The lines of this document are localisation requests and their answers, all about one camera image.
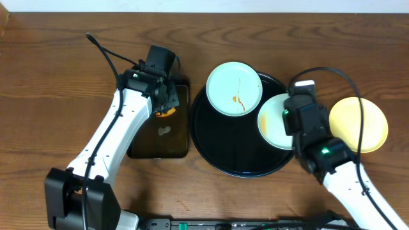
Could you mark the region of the light blue plate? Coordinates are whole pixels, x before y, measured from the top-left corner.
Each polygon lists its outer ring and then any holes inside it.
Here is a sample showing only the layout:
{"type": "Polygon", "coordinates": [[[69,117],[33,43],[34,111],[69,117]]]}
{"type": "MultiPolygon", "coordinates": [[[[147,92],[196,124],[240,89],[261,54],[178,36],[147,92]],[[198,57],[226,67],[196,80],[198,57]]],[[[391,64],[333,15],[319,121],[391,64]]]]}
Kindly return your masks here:
{"type": "Polygon", "coordinates": [[[275,95],[268,99],[258,113],[258,129],[264,140],[275,148],[291,150],[292,135],[286,135],[283,112],[284,101],[289,98],[287,93],[275,95]]]}
{"type": "Polygon", "coordinates": [[[260,103],[263,87],[258,73],[249,65],[227,62],[216,67],[206,82],[212,107],[226,116],[244,116],[260,103]]]}

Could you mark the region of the yellow plate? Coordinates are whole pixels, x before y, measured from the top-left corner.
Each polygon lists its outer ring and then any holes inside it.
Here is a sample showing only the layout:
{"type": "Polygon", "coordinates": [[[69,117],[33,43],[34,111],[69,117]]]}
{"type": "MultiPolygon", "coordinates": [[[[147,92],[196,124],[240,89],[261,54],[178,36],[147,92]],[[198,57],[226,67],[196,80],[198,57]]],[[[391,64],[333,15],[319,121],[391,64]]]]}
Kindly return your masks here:
{"type": "MultiPolygon", "coordinates": [[[[361,152],[369,153],[380,148],[387,139],[389,127],[382,110],[373,102],[362,99],[364,131],[361,152]]],[[[329,114],[332,135],[342,139],[352,151],[357,151],[360,132],[360,104],[356,97],[338,101],[329,114]]]]}

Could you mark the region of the green and orange sponge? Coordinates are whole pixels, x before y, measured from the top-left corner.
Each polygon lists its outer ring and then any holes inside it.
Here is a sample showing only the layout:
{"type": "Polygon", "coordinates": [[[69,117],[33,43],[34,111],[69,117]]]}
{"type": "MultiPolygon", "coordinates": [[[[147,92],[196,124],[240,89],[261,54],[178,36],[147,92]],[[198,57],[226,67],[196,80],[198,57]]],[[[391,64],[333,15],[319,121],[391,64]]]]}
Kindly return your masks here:
{"type": "Polygon", "coordinates": [[[176,112],[176,109],[174,107],[170,108],[168,111],[165,112],[156,112],[155,116],[158,118],[164,118],[172,115],[173,113],[176,112]]]}

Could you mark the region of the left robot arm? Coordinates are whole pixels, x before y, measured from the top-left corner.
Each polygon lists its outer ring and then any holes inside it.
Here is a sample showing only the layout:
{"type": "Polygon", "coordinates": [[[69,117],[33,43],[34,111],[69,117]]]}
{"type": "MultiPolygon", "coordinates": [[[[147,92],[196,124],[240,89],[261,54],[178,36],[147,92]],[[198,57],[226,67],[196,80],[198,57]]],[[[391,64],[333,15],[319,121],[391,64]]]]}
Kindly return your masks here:
{"type": "Polygon", "coordinates": [[[105,118],[86,147],[65,170],[45,178],[51,229],[137,229],[139,217],[120,208],[113,192],[120,164],[143,123],[179,105],[175,77],[154,67],[118,75],[118,88],[105,118]]]}

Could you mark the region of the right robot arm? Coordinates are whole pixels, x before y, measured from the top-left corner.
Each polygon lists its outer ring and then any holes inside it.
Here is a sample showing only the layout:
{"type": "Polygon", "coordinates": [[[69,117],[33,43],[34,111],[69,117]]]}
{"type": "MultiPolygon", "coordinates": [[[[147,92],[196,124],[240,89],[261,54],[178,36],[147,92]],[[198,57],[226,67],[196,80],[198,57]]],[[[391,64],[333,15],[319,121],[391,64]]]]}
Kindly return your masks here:
{"type": "Polygon", "coordinates": [[[310,95],[284,101],[282,115],[287,135],[301,166],[314,175],[347,209],[363,229],[408,229],[375,187],[358,158],[359,137],[375,139],[377,150],[385,141],[387,121],[380,108],[364,98],[349,97],[331,111],[310,95]]]}

